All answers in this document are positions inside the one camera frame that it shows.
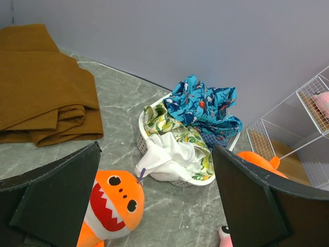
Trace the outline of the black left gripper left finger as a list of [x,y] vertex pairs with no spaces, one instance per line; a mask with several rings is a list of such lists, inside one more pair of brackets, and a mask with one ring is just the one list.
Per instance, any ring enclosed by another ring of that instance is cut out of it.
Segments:
[[76,246],[100,157],[94,142],[1,180],[1,246],[19,246],[28,235],[51,246]]

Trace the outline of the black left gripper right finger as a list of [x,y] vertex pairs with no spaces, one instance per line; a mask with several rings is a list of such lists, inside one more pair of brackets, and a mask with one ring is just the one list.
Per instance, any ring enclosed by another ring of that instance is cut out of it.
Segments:
[[328,246],[328,191],[283,178],[228,149],[214,171],[233,246]]

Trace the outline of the orange fox plush toy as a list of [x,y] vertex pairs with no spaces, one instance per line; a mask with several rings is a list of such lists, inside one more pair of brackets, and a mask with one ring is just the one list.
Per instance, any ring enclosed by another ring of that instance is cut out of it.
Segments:
[[142,177],[123,170],[99,170],[90,193],[77,246],[105,246],[127,236],[144,211]]

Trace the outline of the pink pig plush striped shirt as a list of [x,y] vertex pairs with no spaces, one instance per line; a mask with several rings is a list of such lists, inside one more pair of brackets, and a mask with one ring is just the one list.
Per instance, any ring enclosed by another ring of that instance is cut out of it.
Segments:
[[326,117],[329,118],[329,112],[328,112],[328,102],[329,102],[329,95],[328,92],[323,93],[316,93],[312,95],[312,99],[315,102],[317,108],[320,110],[320,112]]

